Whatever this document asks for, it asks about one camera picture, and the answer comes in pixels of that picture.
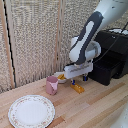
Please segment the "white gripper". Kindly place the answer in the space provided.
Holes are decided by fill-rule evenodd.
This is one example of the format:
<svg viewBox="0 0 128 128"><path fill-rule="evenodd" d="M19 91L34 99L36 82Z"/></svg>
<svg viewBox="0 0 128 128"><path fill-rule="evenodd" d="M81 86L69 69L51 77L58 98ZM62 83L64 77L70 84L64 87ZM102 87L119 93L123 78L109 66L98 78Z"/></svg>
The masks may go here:
<svg viewBox="0 0 128 128"><path fill-rule="evenodd" d="M75 64L66 66L64 68L64 76L66 79L71 79L82 74L88 74L93 70L92 63L76 66ZM83 81L88 81L88 76L83 76ZM75 80L71 80L71 84L75 85Z"/></svg>

